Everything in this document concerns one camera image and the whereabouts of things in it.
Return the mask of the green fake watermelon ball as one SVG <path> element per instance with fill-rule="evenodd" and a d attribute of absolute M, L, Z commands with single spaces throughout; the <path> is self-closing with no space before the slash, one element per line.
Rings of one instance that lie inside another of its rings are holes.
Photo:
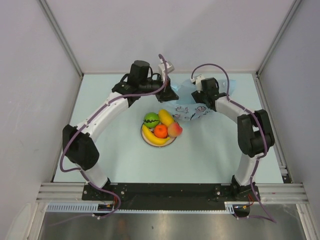
<path fill-rule="evenodd" d="M 149 112 L 143 118 L 143 124 L 149 129 L 155 128 L 159 123 L 160 118 L 155 112 Z"/>

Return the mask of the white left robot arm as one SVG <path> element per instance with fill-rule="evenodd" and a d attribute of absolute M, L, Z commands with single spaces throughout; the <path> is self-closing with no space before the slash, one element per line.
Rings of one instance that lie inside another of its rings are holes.
<path fill-rule="evenodd" d="M 136 60 L 121 80 L 111 89 L 103 104 L 84 121 L 72 126 L 67 124 L 62 130 L 62 154 L 75 164 L 74 171 L 79 171 L 91 184 L 93 194 L 100 200 L 110 196 L 110 179 L 99 166 L 100 153 L 96 141 L 105 128 L 120 113 L 130 108 L 144 96 L 156 96 L 159 102 L 176 100 L 178 96 L 171 89 L 169 73 L 174 70 L 172 63 L 164 59 L 153 72 L 150 64 Z"/>

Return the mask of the orange fake fruit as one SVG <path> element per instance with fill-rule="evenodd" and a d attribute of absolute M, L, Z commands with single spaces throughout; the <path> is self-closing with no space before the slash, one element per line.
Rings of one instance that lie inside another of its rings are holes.
<path fill-rule="evenodd" d="M 157 138 L 165 139 L 168 137 L 168 129 L 164 124 L 158 124 L 154 129 L 153 133 Z"/>

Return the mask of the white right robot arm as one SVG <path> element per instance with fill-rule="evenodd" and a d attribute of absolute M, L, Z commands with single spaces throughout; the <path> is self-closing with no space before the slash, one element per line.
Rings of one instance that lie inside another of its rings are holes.
<path fill-rule="evenodd" d="M 254 178 L 259 162 L 275 144 L 267 111 L 251 111 L 232 100 L 229 80 L 226 92 L 220 92 L 218 81 L 213 77 L 199 75 L 190 81 L 196 87 L 191 94 L 196 103 L 205 104 L 210 110 L 225 115 L 237 124 L 237 142 L 242 154 L 238 169 L 231 179 L 231 196 L 242 201 L 249 194 L 255 195 Z"/>

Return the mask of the light blue cartoon plastic bag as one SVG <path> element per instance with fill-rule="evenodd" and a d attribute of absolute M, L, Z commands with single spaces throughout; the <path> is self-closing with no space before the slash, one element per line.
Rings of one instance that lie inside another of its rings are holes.
<path fill-rule="evenodd" d="M 226 96 L 227 90 L 232 93 L 236 85 L 235 80 L 231 80 L 230 86 L 228 86 L 227 80 L 217 80 L 214 77 L 205 78 L 201 83 L 202 91 L 209 89 L 217 90 L 217 97 Z M 173 90 L 179 96 L 179 99 L 164 102 L 162 108 L 168 111 L 175 119 L 180 121 L 191 121 L 205 115 L 210 115 L 214 112 L 214 110 L 207 108 L 205 104 L 195 102 L 192 93 L 197 91 L 197 88 L 192 84 L 191 80 L 186 80 L 181 84 L 174 86 Z"/>

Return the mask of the yellow fake banana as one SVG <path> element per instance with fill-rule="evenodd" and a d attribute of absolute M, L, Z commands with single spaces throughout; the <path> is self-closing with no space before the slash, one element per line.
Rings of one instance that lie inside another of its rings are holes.
<path fill-rule="evenodd" d="M 148 127 L 146 127 L 144 124 L 142 125 L 141 130 L 142 130 L 142 134 L 143 134 L 144 138 L 156 146 L 163 146 L 171 139 L 170 137 L 167 137 L 167 138 L 156 137 L 151 132 L 151 130 Z"/>

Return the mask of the pink fake peach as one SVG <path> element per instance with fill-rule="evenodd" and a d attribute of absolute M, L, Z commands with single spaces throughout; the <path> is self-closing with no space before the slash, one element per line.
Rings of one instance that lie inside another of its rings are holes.
<path fill-rule="evenodd" d="M 177 123 L 173 122 L 167 127 L 167 133 L 170 137 L 176 138 L 183 132 L 183 128 Z"/>

